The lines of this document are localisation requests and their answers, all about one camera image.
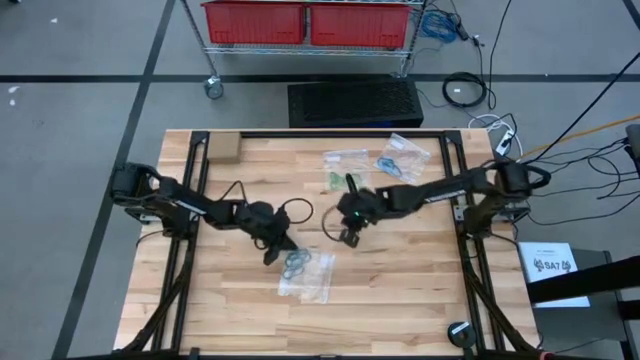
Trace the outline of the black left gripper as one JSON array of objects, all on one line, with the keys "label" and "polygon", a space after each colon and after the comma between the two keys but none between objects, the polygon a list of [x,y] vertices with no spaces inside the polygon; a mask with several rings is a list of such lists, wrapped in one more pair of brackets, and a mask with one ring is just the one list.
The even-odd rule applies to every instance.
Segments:
[{"label": "black left gripper", "polygon": [[286,211],[266,202],[252,204],[254,232],[252,239],[259,250],[264,250],[263,264],[271,265],[282,250],[297,250],[298,245],[286,234],[290,220]]}]

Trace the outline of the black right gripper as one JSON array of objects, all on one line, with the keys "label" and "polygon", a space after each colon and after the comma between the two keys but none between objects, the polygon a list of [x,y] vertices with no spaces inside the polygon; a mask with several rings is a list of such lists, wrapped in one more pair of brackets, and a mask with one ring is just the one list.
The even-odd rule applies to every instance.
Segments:
[{"label": "black right gripper", "polygon": [[359,243],[359,232],[370,223],[376,224],[386,212],[384,199],[367,188],[358,189],[351,174],[345,176],[348,191],[340,198],[337,209],[342,214],[339,240],[349,247]]}]

